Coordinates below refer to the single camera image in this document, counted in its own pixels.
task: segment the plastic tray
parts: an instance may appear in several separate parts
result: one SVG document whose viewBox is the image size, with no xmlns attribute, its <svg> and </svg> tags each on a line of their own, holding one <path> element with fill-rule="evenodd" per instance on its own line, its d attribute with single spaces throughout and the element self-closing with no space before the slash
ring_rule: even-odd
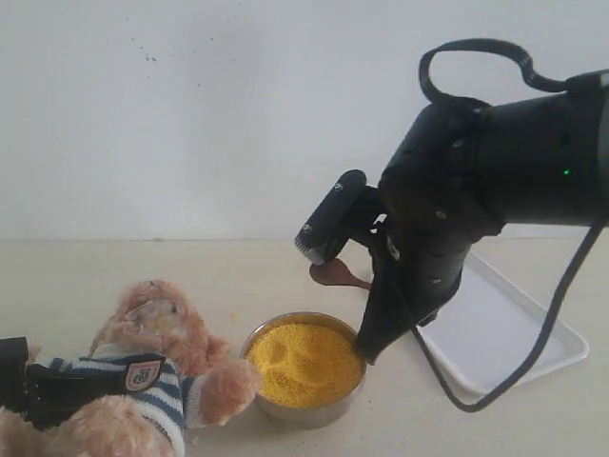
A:
<svg viewBox="0 0 609 457">
<path fill-rule="evenodd" d="M 480 257 L 465 262 L 462 286 L 421 334 L 462 387 L 488 393 L 528 355 L 545 308 Z M 537 363 L 518 385 L 585 359 L 588 343 L 559 318 Z"/>
</svg>

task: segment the spilled grains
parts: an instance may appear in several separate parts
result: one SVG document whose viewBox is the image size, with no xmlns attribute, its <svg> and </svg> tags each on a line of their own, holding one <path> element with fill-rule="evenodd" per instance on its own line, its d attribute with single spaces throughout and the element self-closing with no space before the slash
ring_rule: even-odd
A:
<svg viewBox="0 0 609 457">
<path fill-rule="evenodd" d="M 246 356 L 263 374 L 260 393 L 285 407 L 322 407 L 353 390 L 362 359 L 337 331 L 307 324 L 274 328 Z"/>
</svg>

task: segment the bowl rim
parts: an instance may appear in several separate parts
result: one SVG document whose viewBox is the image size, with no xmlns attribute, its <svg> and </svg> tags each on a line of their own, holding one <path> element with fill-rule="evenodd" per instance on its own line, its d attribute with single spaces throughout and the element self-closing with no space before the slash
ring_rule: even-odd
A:
<svg viewBox="0 0 609 457">
<path fill-rule="evenodd" d="M 302 315 L 308 315 L 308 316 L 320 316 L 320 317 L 324 317 L 324 318 L 328 318 L 328 319 L 332 319 L 334 321 L 337 321 L 339 324 L 341 324 L 342 326 L 345 326 L 348 330 L 352 331 L 354 335 L 357 335 L 357 331 L 355 331 L 355 329 L 350 326 L 347 322 L 343 321 L 342 319 L 339 319 L 338 317 L 332 316 L 330 314 L 326 314 L 323 312 L 319 312 L 319 311 L 291 311 L 291 312 L 286 312 L 283 314 L 279 314 L 275 317 L 271 317 L 270 319 L 267 319 L 266 321 L 262 322 L 259 326 L 257 326 L 255 329 L 253 329 L 251 331 L 251 333 L 249 333 L 249 335 L 247 335 L 246 340 L 244 341 L 242 347 L 241 347 L 241 352 L 240 352 L 240 357 L 242 359 L 245 359 L 247 356 L 247 350 L 249 349 L 249 347 L 251 346 L 251 342 L 254 339 L 254 337 L 256 336 L 256 334 L 262 330 L 264 327 L 268 326 L 269 324 L 272 324 L 275 321 L 278 321 L 280 319 L 284 319 L 286 317 L 293 317 L 293 316 L 302 316 Z M 321 409 L 326 409 L 328 407 L 332 407 L 334 405 L 338 405 L 339 403 L 343 402 L 344 400 L 346 400 L 347 398 L 349 398 L 349 396 L 351 396 L 354 392 L 357 392 L 359 389 L 362 388 L 363 386 L 363 382 L 364 379 L 366 377 L 366 372 L 367 372 L 367 363 L 365 362 L 364 359 L 362 359 L 362 377 L 360 378 L 360 382 L 351 390 L 349 390 L 344 396 L 342 396 L 341 398 L 335 400 L 334 402 L 322 406 L 322 407 L 286 407 L 284 405 L 280 405 L 278 403 L 275 403 L 271 400 L 269 400 L 268 398 L 264 397 L 263 394 L 261 394 L 260 392 L 256 392 L 256 397 L 258 399 L 264 400 L 266 402 L 269 402 L 271 405 L 275 406 L 275 407 L 280 407 L 286 410 L 292 410 L 292 411 L 316 411 L 316 410 L 321 410 Z"/>
</svg>

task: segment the white table surface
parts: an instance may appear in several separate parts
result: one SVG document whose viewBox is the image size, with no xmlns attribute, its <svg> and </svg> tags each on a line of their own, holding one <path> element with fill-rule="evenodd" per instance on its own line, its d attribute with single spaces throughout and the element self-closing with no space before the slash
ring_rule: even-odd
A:
<svg viewBox="0 0 609 457">
<path fill-rule="evenodd" d="M 475 251 L 536 299 L 549 302 L 579 240 L 490 240 Z M 609 447 L 609 239 L 601 237 L 567 296 L 562 319 L 590 343 L 589 357 L 517 387 L 488 410 L 466 414 L 443 396 L 410 337 L 369 370 L 363 395 L 340 422 L 307 432 L 269 423 L 250 408 L 198 436 L 191 456 L 605 455 Z M 369 272 L 365 250 L 342 256 Z M 180 283 L 210 327 L 237 352 L 278 313 L 329 312 L 359 327 L 365 296 L 324 288 L 289 242 L 117 242 L 0 244 L 0 336 L 25 335 L 58 355 L 86 351 L 130 283 Z"/>
</svg>

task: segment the stainless steel bowl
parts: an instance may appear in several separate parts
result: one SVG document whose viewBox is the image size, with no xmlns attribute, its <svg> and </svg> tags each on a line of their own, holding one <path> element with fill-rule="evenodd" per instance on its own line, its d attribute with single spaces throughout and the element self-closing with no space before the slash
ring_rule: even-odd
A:
<svg viewBox="0 0 609 457">
<path fill-rule="evenodd" d="M 241 350 L 241 356 L 245 358 L 251 346 L 262 335 L 274 328 L 286 324 L 309 324 L 332 328 L 333 330 L 341 333 L 342 336 L 352 343 L 355 342 L 355 338 L 357 336 L 357 332 L 349 325 L 327 314 L 305 311 L 292 312 L 270 319 L 256 328 L 247 338 Z M 365 372 L 366 363 L 364 359 L 362 359 L 362 379 L 360 380 L 360 383 L 356 385 L 356 387 L 345 397 L 324 407 L 284 407 L 269 401 L 262 394 L 256 395 L 254 403 L 268 416 L 285 423 L 290 423 L 296 427 L 306 429 L 326 427 L 347 413 L 355 399 L 362 391 Z"/>
</svg>

